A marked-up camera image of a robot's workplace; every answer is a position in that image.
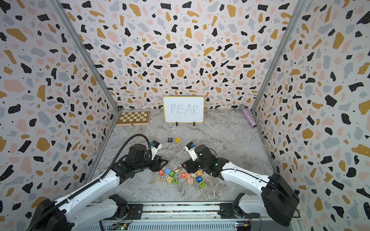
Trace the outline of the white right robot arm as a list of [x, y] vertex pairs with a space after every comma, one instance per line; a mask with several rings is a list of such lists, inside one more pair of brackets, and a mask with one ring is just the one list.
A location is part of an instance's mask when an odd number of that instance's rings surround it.
[[227, 159], [216, 157], [211, 149], [190, 142], [185, 146], [190, 159], [182, 164], [187, 173], [200, 170], [209, 176], [236, 183], [259, 196], [250, 200], [240, 193], [232, 203], [234, 216], [244, 218], [247, 214], [267, 214], [281, 226], [288, 227], [293, 218], [299, 217], [299, 198], [282, 176], [273, 173], [261, 175], [238, 167]]

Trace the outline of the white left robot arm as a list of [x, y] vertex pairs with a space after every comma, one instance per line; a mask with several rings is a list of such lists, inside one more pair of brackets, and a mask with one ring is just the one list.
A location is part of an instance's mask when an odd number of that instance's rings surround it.
[[[135, 144], [129, 148], [129, 153], [120, 157], [127, 144], [135, 137], [142, 137], [146, 144]], [[45, 199], [36, 208], [29, 231], [71, 231], [77, 228], [78, 222], [74, 217], [105, 192], [119, 186], [135, 174], [146, 169], [158, 172], [168, 164], [168, 160], [158, 156], [162, 144], [150, 142], [143, 134], [135, 134], [118, 150], [111, 164], [94, 180], [74, 192], [57, 200]]]

